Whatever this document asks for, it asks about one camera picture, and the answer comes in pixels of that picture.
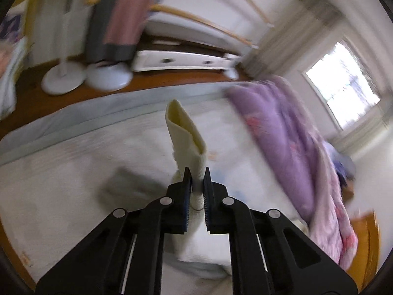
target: white bed sheet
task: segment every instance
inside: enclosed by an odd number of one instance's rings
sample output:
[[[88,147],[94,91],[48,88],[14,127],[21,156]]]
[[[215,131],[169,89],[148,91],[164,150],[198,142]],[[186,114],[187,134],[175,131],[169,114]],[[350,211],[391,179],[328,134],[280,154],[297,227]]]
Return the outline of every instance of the white bed sheet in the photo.
[[[299,217],[228,100],[185,109],[207,143],[213,181],[250,208]],[[37,281],[113,209],[144,207],[146,191],[162,196],[175,171],[164,111],[136,116],[1,166],[0,217]],[[209,294],[217,286],[176,271],[192,281],[171,292],[173,270],[164,266],[162,294]]]

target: purple blanket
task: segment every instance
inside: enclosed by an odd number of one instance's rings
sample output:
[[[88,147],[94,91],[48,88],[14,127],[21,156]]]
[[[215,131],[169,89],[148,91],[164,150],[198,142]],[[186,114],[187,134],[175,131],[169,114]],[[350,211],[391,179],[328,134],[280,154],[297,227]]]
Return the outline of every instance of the purple blanket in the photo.
[[[244,118],[285,193],[310,226],[310,238],[343,269],[357,238],[341,200],[323,138],[285,79],[234,86],[228,96]]]

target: white round base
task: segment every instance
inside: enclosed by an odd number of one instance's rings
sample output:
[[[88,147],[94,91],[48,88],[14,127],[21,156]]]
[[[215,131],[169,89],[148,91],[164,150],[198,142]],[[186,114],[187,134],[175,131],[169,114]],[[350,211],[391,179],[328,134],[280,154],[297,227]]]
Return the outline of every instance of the white round base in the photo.
[[[239,73],[235,68],[229,68],[223,72],[223,74],[231,80],[239,80]]]
[[[86,84],[102,92],[113,92],[125,88],[132,79],[130,68],[125,63],[111,66],[91,64],[87,67]]]
[[[61,95],[76,89],[86,79],[85,67],[76,62],[67,62],[67,74],[61,76],[60,64],[51,68],[41,82],[42,90],[49,95]]]

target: pedestal fan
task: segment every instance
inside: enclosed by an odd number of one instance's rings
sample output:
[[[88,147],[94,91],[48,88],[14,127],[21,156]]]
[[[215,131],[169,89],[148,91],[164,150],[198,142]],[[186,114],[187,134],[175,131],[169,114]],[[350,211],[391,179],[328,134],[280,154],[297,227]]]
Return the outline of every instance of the pedestal fan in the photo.
[[[86,69],[82,64],[67,61],[68,27],[74,5],[75,0],[65,0],[59,43],[60,64],[51,68],[41,82],[41,87],[47,94],[61,95],[70,92],[86,78]]]

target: mattress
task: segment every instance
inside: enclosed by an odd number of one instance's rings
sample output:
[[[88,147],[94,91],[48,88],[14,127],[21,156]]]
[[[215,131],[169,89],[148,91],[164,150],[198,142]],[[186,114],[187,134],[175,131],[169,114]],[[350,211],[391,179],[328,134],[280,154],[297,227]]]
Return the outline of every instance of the mattress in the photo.
[[[298,218],[246,126],[223,98],[229,85],[110,95],[74,104],[65,109],[68,113],[60,111],[5,137],[0,143],[0,217],[33,279],[38,281],[113,209],[143,208],[165,194],[176,171],[164,112],[174,96],[207,143],[213,181],[250,208],[277,208]],[[205,91],[198,94],[199,87]],[[155,103],[146,104],[144,96]],[[70,112],[75,118],[61,121]],[[200,279],[164,263],[162,294],[228,292],[228,284],[230,278],[220,283]]]

